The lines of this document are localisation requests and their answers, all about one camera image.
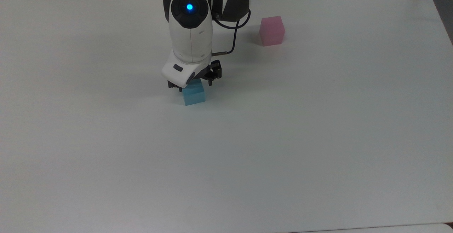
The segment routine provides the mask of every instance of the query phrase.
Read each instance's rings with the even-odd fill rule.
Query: blue cube
[[[186,88],[183,88],[183,97],[186,106],[206,101],[203,84],[199,78],[192,80]]]

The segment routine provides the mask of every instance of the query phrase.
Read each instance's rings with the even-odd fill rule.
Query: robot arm
[[[221,72],[212,70],[220,64],[210,65],[212,18],[236,22],[247,14],[249,4],[249,0],[164,0],[173,45],[162,69],[168,87],[185,88],[194,78],[207,79],[211,84],[221,77]]]

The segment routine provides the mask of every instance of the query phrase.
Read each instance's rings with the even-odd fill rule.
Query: black cable
[[[251,11],[249,9],[249,14],[248,14],[247,19],[244,21],[243,24],[239,25],[239,21],[241,21],[241,20],[238,20],[235,27],[230,27],[230,26],[227,26],[227,25],[224,25],[224,24],[220,23],[217,20],[217,18],[214,16],[214,13],[212,12],[212,7],[211,7],[211,0],[207,0],[207,3],[209,4],[209,10],[211,11],[212,20],[214,20],[218,25],[220,25],[223,28],[234,30],[233,46],[232,46],[231,50],[228,51],[228,52],[225,51],[225,52],[212,53],[211,56],[224,56],[225,54],[231,54],[233,52],[233,50],[234,50],[235,45],[236,45],[237,29],[244,27],[248,23],[248,21],[250,19]]]
[[[224,56],[225,54],[231,54],[234,50],[234,47],[236,45],[236,34],[237,34],[237,29],[234,30],[234,37],[233,37],[233,46],[230,51],[228,52],[217,52],[217,53],[212,53],[212,56]]]

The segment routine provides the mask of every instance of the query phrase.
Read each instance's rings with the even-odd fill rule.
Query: pink cube
[[[261,36],[263,46],[281,44],[283,35],[285,35],[282,18],[280,16],[262,18],[259,35]]]

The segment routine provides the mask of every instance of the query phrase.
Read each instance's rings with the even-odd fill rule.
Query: cube
[[[263,46],[279,45],[283,41],[285,35],[285,27],[283,26],[282,18],[266,17],[261,19],[259,27],[259,36]]]
[[[203,84],[199,78],[192,80],[186,88],[183,88],[183,98],[186,106],[206,101]]]

